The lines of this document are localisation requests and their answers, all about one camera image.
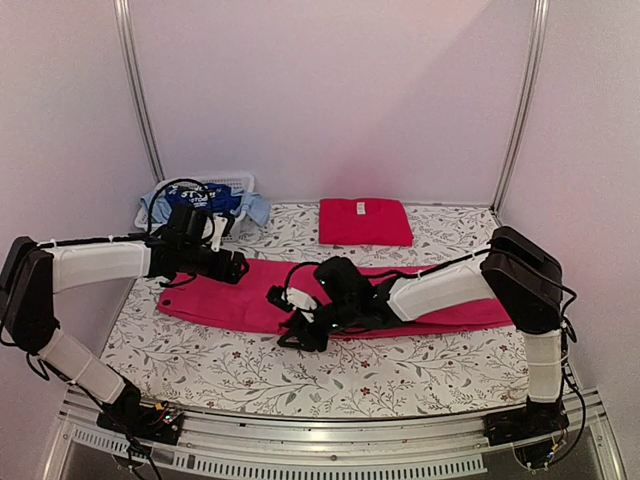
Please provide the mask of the pink garment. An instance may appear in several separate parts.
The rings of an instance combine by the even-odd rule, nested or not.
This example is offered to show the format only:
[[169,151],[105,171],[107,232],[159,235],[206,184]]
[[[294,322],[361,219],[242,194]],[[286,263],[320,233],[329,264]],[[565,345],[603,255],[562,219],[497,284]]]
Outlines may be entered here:
[[[250,270],[237,285],[199,276],[177,277],[176,288],[163,291],[157,310],[194,324],[243,333],[285,333],[290,315],[267,301],[269,288],[281,285],[293,262],[251,259]],[[510,326],[506,311],[496,299],[479,300],[426,314],[406,326],[369,332],[350,330],[342,339],[379,339],[479,331]]]

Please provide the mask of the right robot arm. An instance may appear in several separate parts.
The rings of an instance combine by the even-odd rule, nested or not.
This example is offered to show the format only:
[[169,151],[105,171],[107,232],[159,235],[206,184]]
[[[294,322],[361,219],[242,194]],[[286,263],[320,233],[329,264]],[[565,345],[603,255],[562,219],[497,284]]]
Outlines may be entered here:
[[496,305],[524,338],[530,404],[518,412],[517,427],[537,436],[554,422],[563,337],[571,330],[566,310],[577,294],[564,284],[560,263],[515,229],[500,227],[486,247],[416,273],[365,275],[340,256],[312,266],[328,303],[292,287],[290,276],[267,293],[290,315],[281,346],[321,352],[334,334],[399,329],[452,308]]

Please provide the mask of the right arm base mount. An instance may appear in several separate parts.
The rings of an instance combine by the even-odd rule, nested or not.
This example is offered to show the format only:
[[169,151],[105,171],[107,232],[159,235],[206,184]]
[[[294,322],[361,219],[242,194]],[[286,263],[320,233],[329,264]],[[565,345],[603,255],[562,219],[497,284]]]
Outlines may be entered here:
[[527,399],[523,407],[483,417],[483,435],[490,446],[548,435],[568,426],[569,420],[561,398],[552,403]]

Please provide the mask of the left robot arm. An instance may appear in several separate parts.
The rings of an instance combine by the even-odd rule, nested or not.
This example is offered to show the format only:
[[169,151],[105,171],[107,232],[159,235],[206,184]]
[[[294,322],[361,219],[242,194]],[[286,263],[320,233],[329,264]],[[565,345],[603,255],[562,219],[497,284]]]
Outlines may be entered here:
[[99,402],[128,434],[148,426],[140,391],[64,332],[54,313],[56,294],[121,279],[163,278],[177,287],[178,275],[236,285],[248,273],[240,252],[225,250],[224,217],[190,206],[177,207],[168,222],[146,232],[38,243],[14,240],[1,271],[1,342],[35,357]]

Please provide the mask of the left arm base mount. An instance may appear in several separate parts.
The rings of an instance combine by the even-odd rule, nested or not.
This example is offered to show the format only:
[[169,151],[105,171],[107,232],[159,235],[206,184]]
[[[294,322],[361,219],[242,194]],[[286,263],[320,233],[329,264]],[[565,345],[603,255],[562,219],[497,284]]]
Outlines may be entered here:
[[184,412],[167,401],[142,403],[140,390],[126,384],[112,404],[102,404],[96,424],[137,439],[175,446],[184,423]]

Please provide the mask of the red t-shirt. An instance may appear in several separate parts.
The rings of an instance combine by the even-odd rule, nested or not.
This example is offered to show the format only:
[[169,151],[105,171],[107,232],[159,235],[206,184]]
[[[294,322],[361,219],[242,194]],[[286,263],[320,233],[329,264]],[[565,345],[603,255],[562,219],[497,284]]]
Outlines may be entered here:
[[[356,203],[366,214],[356,213]],[[319,207],[319,242],[325,245],[410,247],[413,233],[401,202],[391,199],[322,199]]]

